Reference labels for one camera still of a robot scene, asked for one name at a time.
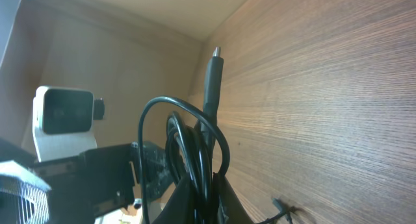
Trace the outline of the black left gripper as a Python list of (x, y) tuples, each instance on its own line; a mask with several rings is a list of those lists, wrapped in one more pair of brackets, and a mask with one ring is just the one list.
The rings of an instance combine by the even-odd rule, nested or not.
[[(132, 145), (87, 150), (80, 155), (38, 162), (31, 170), (50, 187), (49, 223), (94, 223), (95, 219), (133, 204)], [(165, 150), (143, 143), (147, 201), (160, 199), (173, 178)]]

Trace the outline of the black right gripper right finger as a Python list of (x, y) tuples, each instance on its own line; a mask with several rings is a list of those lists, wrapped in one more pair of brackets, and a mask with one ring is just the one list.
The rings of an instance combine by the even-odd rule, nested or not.
[(218, 224), (254, 224), (226, 177), (215, 173), (213, 187), (218, 199)]

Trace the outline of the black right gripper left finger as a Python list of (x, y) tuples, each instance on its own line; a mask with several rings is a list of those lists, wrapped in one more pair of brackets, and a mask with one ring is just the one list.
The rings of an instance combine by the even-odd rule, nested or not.
[(184, 176), (176, 186), (166, 206), (152, 224), (194, 223), (194, 186), (190, 176)]

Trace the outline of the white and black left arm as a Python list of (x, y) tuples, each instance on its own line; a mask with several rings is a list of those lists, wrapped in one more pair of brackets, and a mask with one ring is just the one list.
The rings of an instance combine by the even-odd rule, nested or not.
[(1, 140), (2, 223), (94, 223), (135, 203), (140, 180), (135, 143), (36, 162)]

